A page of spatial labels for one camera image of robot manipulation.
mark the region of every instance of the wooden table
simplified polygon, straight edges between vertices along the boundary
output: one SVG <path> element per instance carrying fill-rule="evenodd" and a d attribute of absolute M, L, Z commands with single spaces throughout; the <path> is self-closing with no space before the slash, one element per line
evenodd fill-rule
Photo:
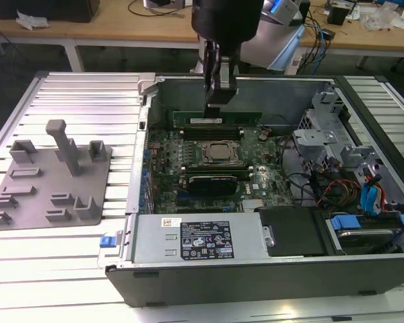
<path fill-rule="evenodd" d="M 356 20 L 345 20 L 342 26 L 327 23 L 327 16 L 323 15 L 323 8 L 318 7 L 324 0 L 313 0 L 310 7 L 313 18 L 321 25 L 335 32 L 328 53 L 336 55 L 357 55 L 362 58 L 357 66 L 362 67 L 370 56 L 404 57 L 404 30 L 393 28 L 390 30 L 367 31 Z M 300 46 L 287 69 L 288 74 L 296 74 L 302 55 L 311 50 L 314 44 L 314 34 L 306 27 Z"/>
<path fill-rule="evenodd" d="M 311 11 L 323 0 L 313 0 Z M 78 46 L 119 46 L 153 48 L 198 48 L 196 33 L 191 28 L 191 8 L 181 11 L 183 18 L 139 17 L 128 12 L 129 0 L 101 0 L 100 8 L 89 24 L 50 22 L 50 27 L 29 31 L 13 20 L 0 20 L 0 30 L 12 42 L 28 44 L 60 44 L 65 47 L 73 71 L 83 71 Z M 132 6 L 137 12 L 147 13 L 142 2 Z M 327 25 L 327 17 L 313 17 L 323 28 L 336 32 L 329 52 L 339 55 L 404 57 L 404 30 L 377 30 L 367 32 L 360 22 L 345 22 L 342 26 Z M 299 58 L 314 43 L 314 36 L 307 31 L 288 68 L 294 73 Z"/>

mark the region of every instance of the table leg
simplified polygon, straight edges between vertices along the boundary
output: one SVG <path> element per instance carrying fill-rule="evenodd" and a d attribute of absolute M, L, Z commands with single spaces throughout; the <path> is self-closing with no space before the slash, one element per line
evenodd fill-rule
<path fill-rule="evenodd" d="M 78 47 L 74 43 L 64 44 L 67 59 L 73 72 L 84 72 L 84 67 Z"/>
<path fill-rule="evenodd" d="M 296 75 L 301 63 L 302 57 L 306 54 L 307 48 L 298 47 L 290 60 L 289 65 L 284 71 L 284 75 Z"/>
<path fill-rule="evenodd" d="M 368 59 L 368 56 L 361 56 L 359 58 L 358 62 L 356 63 L 356 67 L 358 69 L 363 69 L 367 59 Z"/>

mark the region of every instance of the white paper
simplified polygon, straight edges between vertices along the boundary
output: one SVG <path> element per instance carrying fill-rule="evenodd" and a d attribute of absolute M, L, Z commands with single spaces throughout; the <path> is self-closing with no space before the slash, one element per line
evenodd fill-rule
<path fill-rule="evenodd" d="M 49 27 L 48 20 L 44 17 L 32 17 L 31 15 L 24 15 L 19 11 L 17 12 L 18 18 L 16 18 L 16 22 L 29 30 L 33 30 L 33 28 Z"/>

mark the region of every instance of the warning label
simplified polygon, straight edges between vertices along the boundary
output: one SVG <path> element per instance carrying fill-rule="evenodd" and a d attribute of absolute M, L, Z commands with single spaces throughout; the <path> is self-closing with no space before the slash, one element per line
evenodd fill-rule
<path fill-rule="evenodd" d="M 182 259 L 234 258 L 229 221 L 182 222 L 180 230 Z"/>

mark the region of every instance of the black box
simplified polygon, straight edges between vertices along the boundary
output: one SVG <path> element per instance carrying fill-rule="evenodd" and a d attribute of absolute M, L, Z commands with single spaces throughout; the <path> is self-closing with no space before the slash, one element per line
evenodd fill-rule
<path fill-rule="evenodd" d="M 328 24 L 342 26 L 349 12 L 349 8 L 332 6 L 329 10 Z"/>
<path fill-rule="evenodd" d="M 100 0 L 0 0 L 0 19 L 15 19 L 17 10 L 34 17 L 90 22 Z"/>

